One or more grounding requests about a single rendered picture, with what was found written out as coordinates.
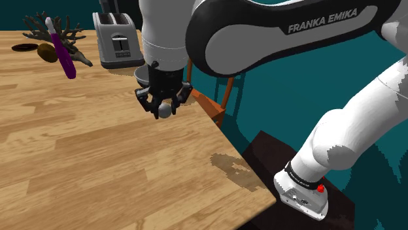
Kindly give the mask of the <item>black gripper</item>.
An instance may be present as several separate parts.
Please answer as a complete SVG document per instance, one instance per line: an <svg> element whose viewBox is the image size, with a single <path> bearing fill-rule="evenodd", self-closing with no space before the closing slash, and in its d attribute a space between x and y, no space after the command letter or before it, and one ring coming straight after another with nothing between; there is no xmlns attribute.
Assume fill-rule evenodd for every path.
<svg viewBox="0 0 408 230"><path fill-rule="evenodd" d="M149 87L136 89L135 95L144 110L151 112L155 119L159 118L159 97L172 97L172 115L175 115L177 108L189 98L193 86L187 81L182 82L183 72L183 68L176 71L162 71L157 67L148 66ZM148 101L149 94L153 95L151 102Z"/></svg>

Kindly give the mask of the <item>small grey ball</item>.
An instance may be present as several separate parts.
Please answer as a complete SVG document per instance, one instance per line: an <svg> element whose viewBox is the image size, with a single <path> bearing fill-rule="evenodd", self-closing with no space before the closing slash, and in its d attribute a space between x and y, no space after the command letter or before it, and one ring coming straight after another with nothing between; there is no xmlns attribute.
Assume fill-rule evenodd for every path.
<svg viewBox="0 0 408 230"><path fill-rule="evenodd" d="M168 103L161 103L158 107L158 116L160 118L168 118L172 115L172 108L171 105Z"/></svg>

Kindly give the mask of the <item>grey bowl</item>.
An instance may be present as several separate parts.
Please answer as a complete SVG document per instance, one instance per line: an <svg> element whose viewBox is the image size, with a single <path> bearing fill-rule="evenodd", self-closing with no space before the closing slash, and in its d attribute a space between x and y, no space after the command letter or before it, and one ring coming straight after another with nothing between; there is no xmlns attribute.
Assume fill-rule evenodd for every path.
<svg viewBox="0 0 408 230"><path fill-rule="evenodd" d="M137 69L135 69L133 75L141 87L149 87L148 65L138 67Z"/></svg>

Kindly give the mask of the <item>orange wooden chair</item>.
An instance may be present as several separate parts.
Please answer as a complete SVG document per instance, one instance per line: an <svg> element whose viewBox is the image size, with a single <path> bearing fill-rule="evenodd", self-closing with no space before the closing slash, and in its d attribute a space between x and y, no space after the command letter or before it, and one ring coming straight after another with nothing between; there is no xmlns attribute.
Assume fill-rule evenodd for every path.
<svg viewBox="0 0 408 230"><path fill-rule="evenodd" d="M223 100L221 104L213 101L200 91L197 91L195 88L192 90L191 95L199 103L201 108L207 113L210 119L216 124L218 128L221 128L224 116L226 113L226 106L230 98L230 93L233 88L235 78L228 78L228 83L226 90L224 92Z"/></svg>

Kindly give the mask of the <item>grey toaster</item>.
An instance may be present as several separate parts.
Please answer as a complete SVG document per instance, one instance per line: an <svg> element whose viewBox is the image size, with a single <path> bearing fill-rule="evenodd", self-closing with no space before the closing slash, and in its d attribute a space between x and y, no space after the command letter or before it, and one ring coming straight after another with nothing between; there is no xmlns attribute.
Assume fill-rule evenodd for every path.
<svg viewBox="0 0 408 230"><path fill-rule="evenodd" d="M105 69L145 64L137 29L126 13L92 13L101 66Z"/></svg>

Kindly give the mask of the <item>purple brush with white tip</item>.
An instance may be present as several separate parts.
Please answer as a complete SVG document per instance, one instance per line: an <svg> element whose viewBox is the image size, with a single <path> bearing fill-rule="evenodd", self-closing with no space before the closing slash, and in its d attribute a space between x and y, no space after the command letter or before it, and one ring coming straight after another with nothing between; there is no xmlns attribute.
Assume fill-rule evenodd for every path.
<svg viewBox="0 0 408 230"><path fill-rule="evenodd" d="M68 79L74 79L76 78L76 69L73 64L73 61L66 50L66 48L62 45L62 42L60 41L59 35L57 34L54 24L52 22L52 19L50 17L46 17L45 20L45 25L47 26L50 36L52 39L52 42L54 44L54 48L56 51L56 55L59 59L59 62L65 72L65 75Z"/></svg>

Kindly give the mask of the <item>dark robot stand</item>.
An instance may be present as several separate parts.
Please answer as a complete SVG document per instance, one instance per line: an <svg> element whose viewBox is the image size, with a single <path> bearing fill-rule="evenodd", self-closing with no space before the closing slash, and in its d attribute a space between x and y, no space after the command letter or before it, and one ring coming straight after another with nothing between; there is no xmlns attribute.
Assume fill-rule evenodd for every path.
<svg viewBox="0 0 408 230"><path fill-rule="evenodd" d="M284 142L260 131L242 153L277 202L236 230L354 230L354 203L328 179L323 184L328 192L328 215L321 221L284 204L273 184L273 176L296 154Z"/></svg>

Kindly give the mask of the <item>brown oval fruit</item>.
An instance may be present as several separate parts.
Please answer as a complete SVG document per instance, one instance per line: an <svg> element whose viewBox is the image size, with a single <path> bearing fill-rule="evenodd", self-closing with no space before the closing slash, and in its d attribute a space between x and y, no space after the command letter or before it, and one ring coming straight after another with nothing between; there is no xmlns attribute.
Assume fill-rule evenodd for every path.
<svg viewBox="0 0 408 230"><path fill-rule="evenodd" d="M58 56L55 48L47 43L42 43L37 48L37 54L46 62L55 63L58 60Z"/></svg>

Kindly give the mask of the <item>brown branching coral ornament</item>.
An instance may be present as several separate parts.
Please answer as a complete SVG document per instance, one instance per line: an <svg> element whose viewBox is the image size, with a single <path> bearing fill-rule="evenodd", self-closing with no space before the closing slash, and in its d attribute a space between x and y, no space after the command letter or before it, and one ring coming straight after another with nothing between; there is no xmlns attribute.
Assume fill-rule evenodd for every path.
<svg viewBox="0 0 408 230"><path fill-rule="evenodd" d="M50 32L45 25L45 20L47 17L45 11L42 14L37 13L36 17L39 20L34 19L32 16L25 16L23 22L30 30L30 33L23 33L23 35L29 39L36 39L40 41L52 42ZM84 31L84 28L80 28L80 23L77 23L76 27L71 29L70 17L66 16L65 29L62 27L62 19L59 16L51 18L54 29L56 30L62 45L67 49L71 59L73 61L80 61L83 64L92 67L93 63L88 60L84 54L75 46L75 43L79 39L86 38L85 35L78 36L77 33Z"/></svg>

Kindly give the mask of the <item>dark round plate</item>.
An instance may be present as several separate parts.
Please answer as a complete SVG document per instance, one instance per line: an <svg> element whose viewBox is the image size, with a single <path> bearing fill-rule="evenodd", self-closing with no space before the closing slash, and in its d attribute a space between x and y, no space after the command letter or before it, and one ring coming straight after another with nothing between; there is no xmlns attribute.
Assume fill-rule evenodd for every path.
<svg viewBox="0 0 408 230"><path fill-rule="evenodd" d="M24 44L17 44L12 47L13 51L16 52L30 52L36 50L39 47L38 44L34 43L24 43Z"/></svg>

